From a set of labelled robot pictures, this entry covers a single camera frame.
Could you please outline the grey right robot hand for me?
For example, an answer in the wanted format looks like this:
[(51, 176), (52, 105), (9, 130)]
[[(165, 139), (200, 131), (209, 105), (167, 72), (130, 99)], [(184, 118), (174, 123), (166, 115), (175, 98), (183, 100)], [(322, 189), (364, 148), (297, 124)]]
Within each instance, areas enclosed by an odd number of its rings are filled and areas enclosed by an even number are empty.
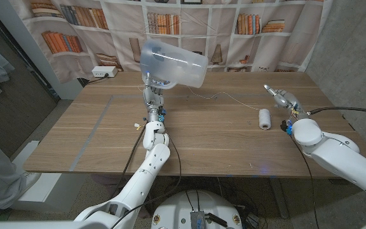
[(264, 88), (273, 96), (274, 101), (279, 107), (287, 110), (291, 118), (295, 120), (309, 118), (307, 112), (295, 95), (286, 90), (273, 89), (269, 85), (264, 85)]

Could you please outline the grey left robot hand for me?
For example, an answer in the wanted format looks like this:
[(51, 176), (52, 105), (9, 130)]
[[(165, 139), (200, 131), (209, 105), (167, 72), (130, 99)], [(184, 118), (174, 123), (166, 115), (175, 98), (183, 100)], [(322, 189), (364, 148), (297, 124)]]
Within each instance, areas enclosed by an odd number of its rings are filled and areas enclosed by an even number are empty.
[(142, 75), (144, 81), (143, 97), (148, 112), (148, 122), (164, 122), (166, 109), (164, 108), (163, 91), (173, 88), (176, 83), (161, 80), (151, 73), (146, 72)]

